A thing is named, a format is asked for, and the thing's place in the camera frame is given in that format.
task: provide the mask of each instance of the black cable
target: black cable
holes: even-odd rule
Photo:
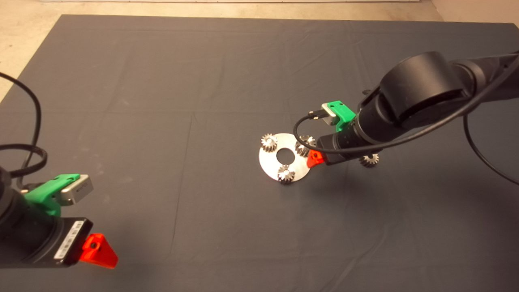
[[[47,164],[47,151],[31,144],[4,144],[0,145],[0,151],[1,150],[25,150],[29,151],[30,153],[36,153],[42,158],[40,162],[31,166],[24,166],[20,169],[11,170],[9,174],[12,178],[21,178],[23,176],[30,175],[42,169]]]
[[[34,132],[33,132],[32,140],[31,140],[31,145],[33,147],[36,147],[36,143],[38,142],[38,137],[39,137],[39,131],[40,131],[40,128],[42,126],[42,107],[39,104],[38,98],[32,92],[32,90],[30,90],[30,88],[27,87],[27,85],[23,84],[18,79],[14,78],[14,77],[11,77],[11,76],[9,76],[9,75],[7,75],[5,73],[2,73],[2,72],[0,72],[0,77],[2,77],[3,79],[6,79],[6,80],[9,80],[9,81],[13,82],[18,87],[23,89],[23,91],[25,91],[29,95],[29,97],[31,97],[31,99],[32,99],[32,101],[34,103],[34,109],[36,111],[36,119],[34,121]],[[29,165],[29,162],[31,160],[32,154],[33,154],[33,151],[29,150],[29,153],[25,157],[25,160],[22,163],[22,167],[19,170],[27,168],[27,166]],[[16,181],[16,186],[20,190],[23,189],[23,176],[24,175],[18,176],[18,179]]]
[[[368,146],[361,146],[361,147],[352,147],[352,148],[344,148],[344,149],[325,149],[320,147],[314,147],[312,145],[309,145],[306,143],[303,139],[299,137],[299,134],[297,133],[297,128],[299,125],[306,121],[311,120],[316,117],[315,114],[310,112],[307,116],[304,116],[300,118],[294,125],[294,136],[296,140],[304,145],[308,149],[312,149],[315,151],[319,151],[322,153],[333,153],[333,154],[346,154],[346,153],[353,153],[353,152],[368,152],[368,151],[379,151],[383,148],[388,148],[396,145],[401,145],[407,142],[410,142],[412,140],[415,140],[417,138],[420,138],[421,136],[428,134],[445,124],[449,123],[450,121],[454,120],[455,118],[468,114],[471,110],[476,108],[486,97],[489,93],[494,91],[497,87],[499,87],[505,80],[512,75],[512,73],[519,68],[519,58],[516,58],[512,63],[510,63],[509,67],[506,68],[505,73],[501,74],[498,78],[496,78],[490,85],[488,85],[486,88],[484,88],[480,93],[478,93],[474,98],[472,98],[470,101],[468,101],[465,105],[460,107],[458,110],[450,114],[449,116],[443,118],[442,120],[428,126],[425,129],[422,129],[414,134],[411,134],[405,138],[401,138],[399,140],[394,140],[390,142],[385,143],[379,143],[374,145],[368,145]]]
[[[519,181],[514,180],[513,178],[507,176],[502,171],[498,170],[490,161],[487,160],[487,158],[480,152],[480,150],[476,147],[476,144],[472,140],[472,136],[470,136],[469,131],[469,118],[467,115],[463,116],[463,130],[465,131],[465,137],[467,138],[467,142],[470,145],[470,148],[474,151],[474,153],[477,155],[477,157],[484,163],[488,168],[492,169],[495,173],[499,174],[502,178],[506,179],[507,181],[511,183],[515,183],[519,185]]]

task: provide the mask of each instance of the metal plate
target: metal plate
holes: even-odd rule
[[[278,170],[282,164],[278,161],[277,154],[281,149],[288,149],[294,153],[294,162],[289,166],[290,171],[295,172],[294,181],[298,181],[305,177],[310,171],[310,168],[306,165],[306,157],[300,156],[295,150],[295,144],[297,140],[294,135],[280,133],[274,135],[278,138],[278,146],[272,152],[266,152],[263,148],[259,148],[259,164],[263,171],[274,180],[278,180]]]

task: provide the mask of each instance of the white label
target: white label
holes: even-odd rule
[[[66,256],[66,253],[69,252],[70,246],[76,239],[77,234],[81,230],[81,226],[83,226],[84,221],[76,221],[70,228],[69,233],[66,235],[65,240],[61,243],[60,248],[54,255],[55,260],[60,260]]]

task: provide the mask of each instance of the dark gray cloth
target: dark gray cloth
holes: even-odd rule
[[[62,16],[20,77],[50,155],[25,181],[91,175],[95,191],[63,216],[91,219],[120,262],[2,270],[0,290],[518,291],[519,189],[471,152],[461,121],[382,151],[376,168],[319,166],[289,186],[257,160],[261,135],[327,101],[356,108],[406,57],[518,48],[512,24]],[[471,116],[482,151],[516,177],[518,107]],[[0,142],[28,142],[33,116],[12,89]]]

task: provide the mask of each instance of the gear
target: gear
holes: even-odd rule
[[[289,165],[284,164],[278,170],[278,180],[281,183],[290,183],[294,180],[295,172],[289,169]]]
[[[266,152],[272,152],[278,146],[278,138],[272,134],[265,134],[261,137],[261,147]]]
[[[304,136],[299,136],[303,141],[305,141],[307,144],[310,144],[311,146],[316,146],[317,143],[316,143],[316,140],[312,137],[312,136],[309,136],[309,135],[304,135]],[[295,151],[301,155],[302,157],[308,157],[308,153],[310,152],[310,149],[306,148],[304,145],[302,145],[301,143],[296,142],[295,144]]]
[[[371,155],[363,156],[359,158],[360,164],[362,164],[365,167],[374,167],[377,165],[379,158],[378,154],[374,153]]]

